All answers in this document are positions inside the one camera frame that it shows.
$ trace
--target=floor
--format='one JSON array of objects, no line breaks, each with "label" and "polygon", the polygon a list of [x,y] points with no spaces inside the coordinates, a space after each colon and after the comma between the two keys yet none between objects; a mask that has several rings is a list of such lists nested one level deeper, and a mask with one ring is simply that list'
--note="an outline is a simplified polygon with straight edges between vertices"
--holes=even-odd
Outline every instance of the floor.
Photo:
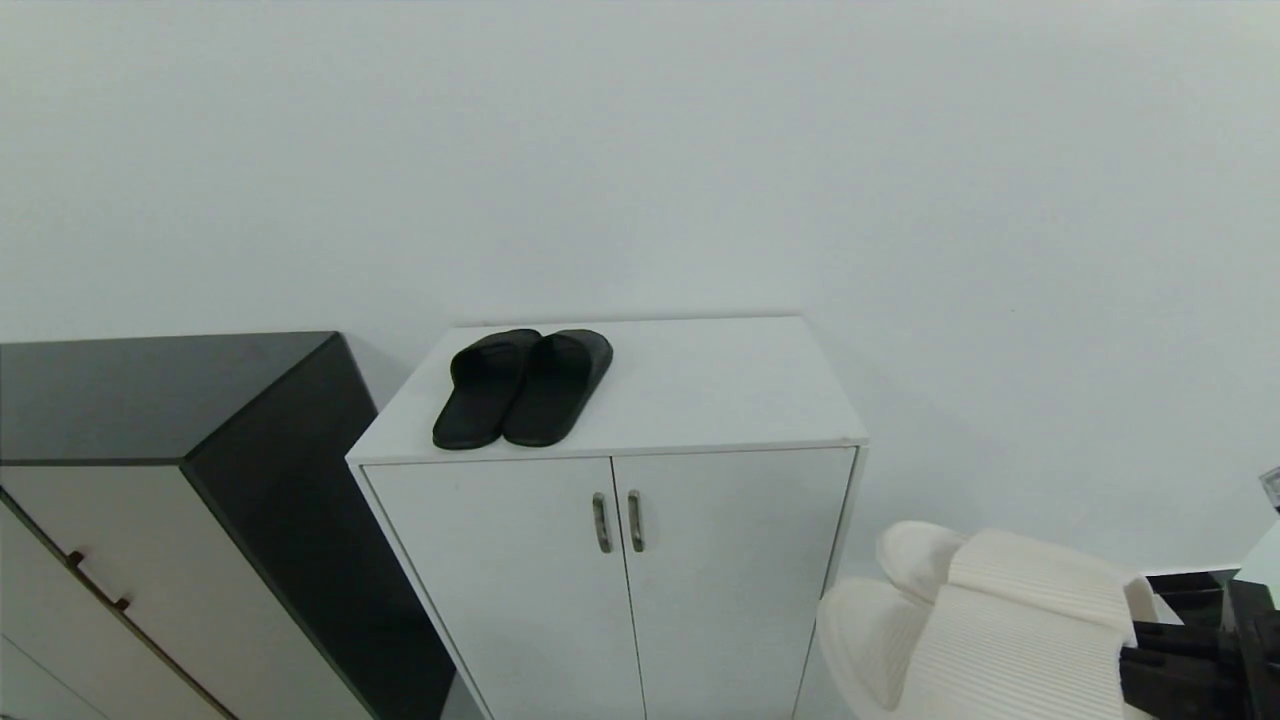
[{"label": "floor", "polygon": [[471,693],[462,680],[453,678],[453,689],[449,691],[449,702],[444,703],[444,712],[440,720],[484,720],[480,708],[476,707]]},{"label": "floor", "polygon": [[[1165,611],[1172,609],[1188,625],[1217,626],[1221,620],[1222,585],[1234,574],[1234,570],[1226,570],[1149,578],[1153,589],[1169,603],[1160,609],[1161,620],[1174,621],[1171,616],[1165,616]],[[484,720],[471,693],[458,678],[453,679],[453,689],[449,691],[449,701],[440,720]]]}]

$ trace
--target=white cabinet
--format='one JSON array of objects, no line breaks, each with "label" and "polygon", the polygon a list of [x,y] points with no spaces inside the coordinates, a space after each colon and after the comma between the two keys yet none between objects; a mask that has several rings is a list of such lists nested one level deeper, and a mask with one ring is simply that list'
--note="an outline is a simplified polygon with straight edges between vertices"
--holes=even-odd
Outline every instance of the white cabinet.
[{"label": "white cabinet", "polygon": [[607,459],[369,473],[494,716],[644,719]]},{"label": "white cabinet", "polygon": [[108,720],[5,637],[0,637],[0,711],[10,717]]},{"label": "white cabinet", "polygon": [[854,450],[617,457],[650,720],[788,717]]},{"label": "white cabinet", "polygon": [[[141,641],[118,623],[61,566],[36,537],[0,506],[4,564],[4,634],[38,661],[49,678],[37,678],[55,694],[28,694],[5,666],[5,712],[17,717],[56,717],[55,707],[86,710],[56,692],[54,682],[74,688],[83,705],[110,720],[216,720],[219,714],[173,674]],[[5,659],[9,648],[5,648]],[[37,703],[44,707],[32,707]]]},{"label": "white cabinet", "polygon": [[431,446],[502,329],[465,328],[348,455],[461,679],[492,720],[791,717],[858,415],[797,318],[585,327],[614,361],[561,443]]},{"label": "white cabinet", "polygon": [[236,716],[367,717],[177,468],[6,468],[5,488]]}]

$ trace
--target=white wall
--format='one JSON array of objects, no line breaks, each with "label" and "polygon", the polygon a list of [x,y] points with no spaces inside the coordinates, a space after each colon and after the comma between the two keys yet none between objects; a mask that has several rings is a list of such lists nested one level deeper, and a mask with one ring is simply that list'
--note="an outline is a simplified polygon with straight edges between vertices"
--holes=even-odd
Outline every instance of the white wall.
[{"label": "white wall", "polygon": [[904,518],[1239,562],[1280,5],[0,6],[0,340],[801,311]]}]

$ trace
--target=metal handle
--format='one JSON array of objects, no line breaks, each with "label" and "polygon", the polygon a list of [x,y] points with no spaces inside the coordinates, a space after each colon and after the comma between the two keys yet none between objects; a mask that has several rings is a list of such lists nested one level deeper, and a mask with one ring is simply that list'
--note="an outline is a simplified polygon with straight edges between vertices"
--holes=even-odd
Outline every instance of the metal handle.
[{"label": "metal handle", "polygon": [[76,579],[79,580],[82,585],[84,585],[86,588],[88,588],[90,592],[92,592],[93,594],[101,597],[104,601],[106,601],[108,605],[110,605],[111,607],[119,610],[120,612],[124,612],[125,610],[128,610],[129,609],[129,598],[128,597],[120,597],[119,600],[116,600],[114,602],[110,601],[110,600],[106,600],[106,593],[102,592],[101,589],[99,589],[97,584],[93,583],[93,580],[88,579],[88,575],[84,574],[84,570],[79,569],[79,564],[83,562],[83,561],[84,561],[84,553],[81,552],[81,551],[78,551],[78,550],[73,550],[67,556],[67,569],[72,571],[72,575],[76,575]]},{"label": "metal handle", "polygon": [[627,509],[631,510],[631,550],[644,552],[644,530],[640,529],[640,492],[627,493]]},{"label": "metal handle", "polygon": [[595,511],[595,539],[600,543],[600,552],[608,555],[613,552],[613,542],[609,541],[609,527],[604,524],[604,493],[591,497],[591,510]]}]

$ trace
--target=white slipper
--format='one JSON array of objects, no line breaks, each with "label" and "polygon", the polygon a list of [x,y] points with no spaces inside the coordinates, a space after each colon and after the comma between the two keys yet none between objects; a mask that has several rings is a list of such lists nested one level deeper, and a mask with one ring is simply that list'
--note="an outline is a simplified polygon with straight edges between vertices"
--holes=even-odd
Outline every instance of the white slipper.
[{"label": "white slipper", "polygon": [[928,605],[868,578],[847,578],[818,603],[818,646],[860,720],[890,717],[902,694]]},{"label": "white slipper", "polygon": [[[896,523],[881,533],[876,542],[876,559],[893,587],[932,603],[938,596],[938,589],[947,584],[952,560],[966,542],[969,542],[968,536],[952,529],[906,520]],[[1056,562],[1065,562],[1066,566],[1093,568],[1097,571],[1108,571],[1117,578],[1123,583],[1132,620],[1181,624],[1165,601],[1152,592],[1151,584],[1142,573],[1061,546],[1039,544],[1056,548],[1052,552]]]},{"label": "white slipper", "polygon": [[952,529],[905,520],[876,538],[876,560],[897,589],[929,605],[947,584],[951,559],[969,536]]},{"label": "white slipper", "polygon": [[946,585],[929,607],[882,582],[842,580],[818,644],[860,720],[1120,720],[1114,628]]}]

